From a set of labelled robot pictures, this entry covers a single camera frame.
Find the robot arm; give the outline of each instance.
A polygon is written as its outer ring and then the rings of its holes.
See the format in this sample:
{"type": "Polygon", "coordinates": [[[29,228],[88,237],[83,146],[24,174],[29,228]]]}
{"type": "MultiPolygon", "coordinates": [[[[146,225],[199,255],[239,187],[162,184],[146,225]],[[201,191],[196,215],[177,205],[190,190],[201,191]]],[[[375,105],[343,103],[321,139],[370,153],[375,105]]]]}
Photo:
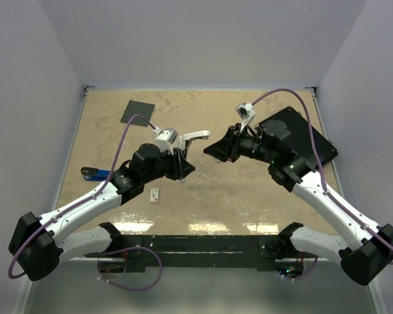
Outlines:
{"type": "Polygon", "coordinates": [[[123,163],[114,171],[109,182],[102,182],[95,189],[77,200],[59,209],[35,217],[32,213],[22,216],[13,237],[9,251],[15,255],[26,239],[36,230],[54,219],[23,250],[17,259],[19,265],[32,280],[39,280],[52,272],[59,262],[88,253],[113,251],[122,248],[122,235],[110,223],[100,224],[95,229],[73,234],[78,228],[100,214],[117,208],[141,194],[145,184],[166,177],[171,180],[183,180],[195,170],[186,160],[188,142],[203,134],[210,136],[209,131],[185,134],[181,147],[173,147],[178,133],[173,129],[157,132],[154,144],[143,144],[134,152],[130,161],[123,163]],[[82,202],[62,217],[59,213],[82,202]]]}
{"type": "MultiPolygon", "coordinates": [[[[280,232],[279,243],[269,249],[277,252],[277,258],[280,258],[280,252],[284,251],[307,252],[327,258],[339,263],[355,282],[367,285],[393,260],[393,253],[344,212],[329,197],[329,193],[392,246],[393,227],[389,224],[379,226],[330,186],[326,186],[327,190],[324,192],[320,174],[316,171],[317,165],[311,162],[309,152],[301,149],[305,148],[306,144],[294,141],[294,137],[299,136],[299,133],[304,132],[308,136],[307,122],[294,109],[288,107],[260,122],[254,131],[247,124],[255,114],[253,107],[242,104],[236,110],[244,123],[230,126],[223,139],[206,147],[204,153],[222,162],[236,162],[240,156],[246,156],[268,163],[268,172],[276,183],[310,204],[339,233],[338,236],[327,235],[293,223],[280,232]],[[288,121],[279,118],[289,113],[295,115],[299,125],[304,123],[305,130],[301,128],[297,134],[289,130],[288,121]]],[[[335,152],[334,147],[324,137],[316,130],[314,132],[314,137],[320,140],[321,146],[329,145],[331,151],[335,152]]]]}

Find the purple cable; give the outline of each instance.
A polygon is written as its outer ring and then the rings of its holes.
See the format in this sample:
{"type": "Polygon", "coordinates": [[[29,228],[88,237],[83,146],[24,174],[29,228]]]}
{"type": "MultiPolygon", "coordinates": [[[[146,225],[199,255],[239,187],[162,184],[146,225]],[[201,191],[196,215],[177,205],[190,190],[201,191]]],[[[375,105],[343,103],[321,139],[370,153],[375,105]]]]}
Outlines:
{"type": "Polygon", "coordinates": [[[289,281],[298,281],[298,280],[302,280],[303,278],[307,277],[307,276],[309,275],[309,273],[312,272],[313,268],[314,268],[314,267],[316,266],[316,264],[317,264],[317,259],[318,259],[318,257],[316,257],[316,258],[314,259],[314,262],[313,262],[312,266],[310,266],[310,268],[309,268],[305,273],[303,273],[301,276],[296,277],[296,278],[289,278],[289,277],[283,277],[283,278],[284,278],[285,280],[289,280],[289,281]]]}
{"type": "Polygon", "coordinates": [[[149,290],[150,288],[153,288],[158,283],[158,281],[160,280],[160,277],[162,276],[162,271],[163,271],[162,261],[160,260],[160,258],[157,256],[157,254],[154,251],[152,251],[151,249],[148,249],[147,247],[127,247],[126,249],[113,251],[113,252],[105,252],[105,253],[102,253],[102,254],[104,254],[104,255],[112,255],[112,254],[119,254],[119,253],[122,253],[122,252],[132,251],[132,250],[145,250],[145,251],[151,253],[156,258],[157,262],[159,263],[159,274],[157,275],[156,279],[150,285],[148,285],[146,287],[143,287],[143,288],[133,288],[133,287],[124,286],[124,285],[122,285],[120,283],[116,283],[116,282],[114,282],[112,280],[109,280],[109,279],[105,278],[102,275],[102,273],[100,272],[100,269],[98,267],[99,278],[102,278],[106,283],[109,283],[109,284],[111,284],[113,286],[116,286],[118,288],[121,288],[121,289],[124,289],[124,290],[128,290],[128,291],[139,292],[139,291],[149,290]]]}
{"type": "MultiPolygon", "coordinates": [[[[312,124],[310,121],[310,115],[309,115],[309,111],[307,110],[307,106],[305,104],[305,102],[303,101],[303,99],[301,99],[300,95],[297,94],[296,92],[294,92],[293,90],[290,90],[289,88],[277,88],[275,90],[271,90],[270,92],[267,92],[266,94],[263,94],[261,97],[257,98],[252,105],[255,105],[256,103],[258,103],[259,101],[261,101],[263,98],[276,93],[276,92],[289,92],[291,94],[293,94],[302,104],[304,111],[306,112],[306,117],[307,117],[307,124],[309,125],[309,135],[310,135],[310,142],[312,145],[312,150],[313,150],[313,154],[314,154],[314,158],[316,159],[316,162],[318,164],[319,167],[319,173],[320,173],[320,180],[322,182],[322,188],[323,191],[326,192],[328,190],[327,185],[326,185],[326,178],[325,178],[325,173],[323,170],[323,166],[322,163],[320,161],[319,155],[317,153],[316,150],[316,144],[314,142],[314,137],[313,137],[313,128],[312,128],[312,124]]],[[[391,250],[393,252],[393,246],[391,244],[389,244],[389,242],[387,242],[386,240],[384,240],[379,234],[377,234],[376,232],[374,232],[369,226],[367,226],[361,219],[359,219],[357,216],[355,216],[349,209],[347,209],[340,201],[338,201],[335,196],[333,196],[331,193],[327,193],[329,198],[337,205],[339,206],[339,208],[341,208],[344,213],[346,213],[350,218],[354,219],[363,229],[367,230],[373,237],[375,237],[376,239],[378,239],[385,247],[387,247],[389,250],[391,250]]]]}
{"type": "Polygon", "coordinates": [[[102,193],[102,191],[104,190],[104,188],[107,186],[107,184],[110,182],[110,180],[112,179],[112,175],[113,175],[113,171],[115,169],[115,166],[117,164],[117,160],[119,157],[119,152],[121,151],[122,148],[122,144],[124,143],[124,139],[125,139],[125,135],[126,132],[128,131],[128,129],[130,128],[132,122],[137,119],[137,118],[141,118],[144,121],[146,121],[148,123],[148,125],[152,128],[155,129],[156,127],[154,125],[152,125],[152,123],[150,123],[149,121],[147,121],[146,118],[144,118],[142,115],[140,114],[135,114],[134,116],[132,116],[130,118],[130,120],[128,121],[128,123],[125,126],[124,132],[121,135],[121,140],[119,141],[118,144],[118,148],[117,151],[115,153],[114,159],[113,159],[113,163],[111,166],[111,171],[109,172],[109,175],[107,176],[104,184],[101,186],[101,188],[93,195],[93,196],[89,196],[87,198],[84,198],[80,201],[78,201],[77,203],[74,203],[73,205],[67,207],[66,209],[64,209],[63,211],[61,211],[60,213],[58,213],[56,215],[56,219],[51,218],[50,220],[48,220],[46,223],[44,223],[41,227],[39,227],[38,229],[36,229],[35,232],[33,232],[31,234],[30,237],[28,237],[26,239],[26,241],[20,246],[20,248],[17,250],[16,254],[13,256],[12,261],[10,262],[10,266],[9,269],[7,270],[7,275],[10,279],[17,279],[17,278],[21,278],[21,276],[25,275],[24,272],[19,273],[18,275],[13,275],[13,267],[16,263],[16,261],[18,260],[18,258],[20,257],[20,255],[22,254],[22,252],[24,251],[24,249],[26,249],[26,247],[32,242],[33,239],[35,239],[37,237],[37,235],[39,235],[46,227],[48,227],[50,224],[52,224],[53,222],[57,221],[58,218],[61,218],[62,216],[64,216],[66,213],[72,211],[74,208],[86,203],[87,201],[92,200],[93,198],[95,198],[97,195],[99,195],[100,193],[102,193]]]}

